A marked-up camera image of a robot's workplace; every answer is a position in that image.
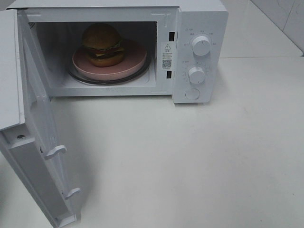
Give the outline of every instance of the warning label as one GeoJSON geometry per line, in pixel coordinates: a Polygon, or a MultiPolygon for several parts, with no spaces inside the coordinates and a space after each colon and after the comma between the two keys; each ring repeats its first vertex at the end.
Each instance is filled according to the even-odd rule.
{"type": "Polygon", "coordinates": [[[172,70],[172,60],[175,55],[175,43],[164,42],[161,44],[162,52],[162,69],[163,70],[172,70]]]}

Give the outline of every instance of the pink plate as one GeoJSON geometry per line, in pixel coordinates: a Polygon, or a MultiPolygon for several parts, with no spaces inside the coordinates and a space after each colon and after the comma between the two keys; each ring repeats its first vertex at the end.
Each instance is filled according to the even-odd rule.
{"type": "Polygon", "coordinates": [[[102,81],[117,80],[128,77],[142,68],[147,58],[146,49],[132,40],[124,40],[124,59],[119,64],[107,67],[92,65],[85,57],[83,48],[79,48],[73,55],[73,64],[82,75],[102,81]]]}

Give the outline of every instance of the white countertop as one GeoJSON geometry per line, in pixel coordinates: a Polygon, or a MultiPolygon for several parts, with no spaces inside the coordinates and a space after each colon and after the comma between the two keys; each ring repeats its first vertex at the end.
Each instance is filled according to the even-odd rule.
{"type": "MultiPolygon", "coordinates": [[[[72,180],[83,189],[74,196],[82,220],[69,227],[303,227],[303,64],[221,59],[205,105],[174,105],[169,96],[54,99],[72,180]]],[[[50,228],[0,167],[0,227],[50,228]]]]}

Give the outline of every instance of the qr code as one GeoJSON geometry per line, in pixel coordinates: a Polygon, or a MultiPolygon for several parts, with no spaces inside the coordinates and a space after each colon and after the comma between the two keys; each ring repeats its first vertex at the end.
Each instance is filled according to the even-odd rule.
{"type": "Polygon", "coordinates": [[[162,68],[171,68],[172,59],[163,59],[162,68]]]}

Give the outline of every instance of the white knob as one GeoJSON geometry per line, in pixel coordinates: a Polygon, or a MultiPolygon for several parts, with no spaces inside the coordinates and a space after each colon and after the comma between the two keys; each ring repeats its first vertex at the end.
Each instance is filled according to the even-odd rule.
{"type": "Polygon", "coordinates": [[[203,83],[206,77],[206,74],[201,67],[193,67],[188,72],[189,81],[192,84],[200,84],[203,83]]]}
{"type": "Polygon", "coordinates": [[[206,36],[196,37],[192,41],[192,50],[197,56],[204,56],[210,52],[210,40],[206,36]]]}

